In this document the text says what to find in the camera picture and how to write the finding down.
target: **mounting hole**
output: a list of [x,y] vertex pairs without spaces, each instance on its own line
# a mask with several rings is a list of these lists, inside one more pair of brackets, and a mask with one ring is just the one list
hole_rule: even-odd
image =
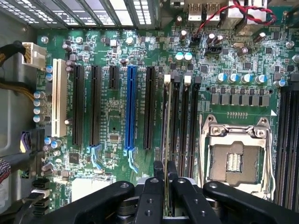
[[153,212],[151,210],[145,211],[144,214],[146,216],[151,216],[153,214]]

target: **power connector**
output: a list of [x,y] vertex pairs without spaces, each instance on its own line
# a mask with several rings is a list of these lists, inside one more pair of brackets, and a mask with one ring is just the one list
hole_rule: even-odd
[[28,65],[40,70],[46,69],[46,49],[32,43],[32,42],[23,42],[22,45],[26,48],[26,62],[22,58],[22,64]]

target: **cable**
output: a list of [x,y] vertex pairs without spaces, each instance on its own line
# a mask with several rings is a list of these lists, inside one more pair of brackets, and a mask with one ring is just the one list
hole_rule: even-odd
[[[274,23],[276,21],[276,16],[274,15],[274,13],[267,8],[263,8],[263,7],[256,7],[256,6],[241,6],[239,0],[233,0],[234,5],[233,6],[225,6],[222,7],[221,9],[219,9],[216,13],[214,13],[213,15],[211,15],[206,21],[204,21],[201,26],[199,27],[197,34],[200,32],[200,30],[212,19],[214,18],[214,16],[216,16],[217,14],[220,14],[221,12],[223,12],[224,10],[227,10],[228,8],[238,8],[240,10],[240,12],[248,19],[248,20],[252,20],[257,24],[261,24],[264,26],[268,26],[271,25],[272,23]],[[269,13],[271,16],[271,20],[270,21],[262,21],[260,19],[256,19],[254,16],[250,15],[247,13],[247,11],[249,9],[252,10],[259,10],[261,12],[266,12]]]

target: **ram slot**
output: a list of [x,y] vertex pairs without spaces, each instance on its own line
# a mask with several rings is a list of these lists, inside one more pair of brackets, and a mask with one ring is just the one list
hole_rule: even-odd
[[172,107],[171,107],[171,140],[170,140],[170,158],[176,160],[177,138],[178,138],[178,102],[179,102],[180,83],[175,82],[172,92]]
[[184,175],[185,156],[187,145],[187,122],[188,122],[188,104],[189,104],[189,87],[184,86],[182,89],[182,109],[181,109],[181,125],[180,125],[180,140],[179,140],[179,162],[178,175]]
[[197,125],[197,107],[198,107],[198,91],[199,84],[194,84],[191,96],[191,116],[190,116],[190,131],[189,131],[189,155],[188,155],[188,170],[187,177],[193,178],[194,153],[196,141],[196,125]]

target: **blue pcie slot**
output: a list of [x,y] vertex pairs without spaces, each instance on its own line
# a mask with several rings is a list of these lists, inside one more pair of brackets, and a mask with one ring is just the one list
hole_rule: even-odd
[[128,155],[129,166],[137,173],[137,168],[133,166],[134,164],[133,151],[135,149],[134,138],[135,138],[136,82],[137,82],[137,67],[128,66],[124,155],[125,156]]

